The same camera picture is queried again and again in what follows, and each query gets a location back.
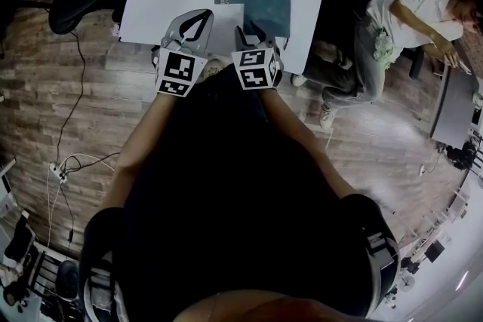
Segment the gray jeans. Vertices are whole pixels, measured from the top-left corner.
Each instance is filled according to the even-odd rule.
[[[349,70],[327,63],[316,55],[309,57],[303,74],[325,86],[322,98],[327,107],[339,109],[356,106],[380,97],[386,70],[374,59],[378,33],[369,16],[356,23],[354,65]]]

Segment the black shirt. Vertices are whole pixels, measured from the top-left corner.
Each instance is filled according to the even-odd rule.
[[[89,223],[81,284],[112,250],[131,320],[171,321],[242,289],[365,315],[372,284],[361,227],[307,151],[259,115],[189,111],[173,118],[125,208]]]

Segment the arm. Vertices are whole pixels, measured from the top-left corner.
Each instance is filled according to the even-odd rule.
[[[173,111],[177,97],[158,94],[129,136],[118,157],[114,177],[100,210],[123,207],[144,160],[155,148]]]
[[[265,113],[274,126],[286,136],[296,140],[314,158],[328,184],[339,198],[356,193],[355,189],[335,170],[318,143],[317,137],[292,112],[276,90],[260,92]]]
[[[389,12],[397,17],[402,23],[407,24],[412,29],[431,39],[435,44],[435,48],[437,48],[443,54],[443,62],[445,62],[445,64],[458,67],[459,58],[456,49],[454,48],[453,44],[443,35],[441,35],[431,26],[428,26],[426,23],[424,23],[399,0],[395,0],[391,4],[389,7]]]
[[[440,60],[442,62],[445,61],[444,54],[440,50],[438,50],[433,43],[424,44],[423,46],[421,46],[421,48],[430,57],[436,58],[437,60]]]

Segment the man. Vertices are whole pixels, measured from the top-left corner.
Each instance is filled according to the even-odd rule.
[[[379,98],[384,72],[404,48],[422,46],[428,55],[458,67],[450,41],[461,38],[463,30],[481,33],[481,18],[475,0],[371,0],[355,25],[355,65],[345,71],[312,55],[292,84],[299,87],[309,79],[325,86],[320,125],[328,129],[338,109]]]
[[[91,320],[356,321],[341,312],[380,299],[368,235],[394,240],[276,90],[242,90],[229,66],[159,94],[125,143],[85,231],[82,304]]]

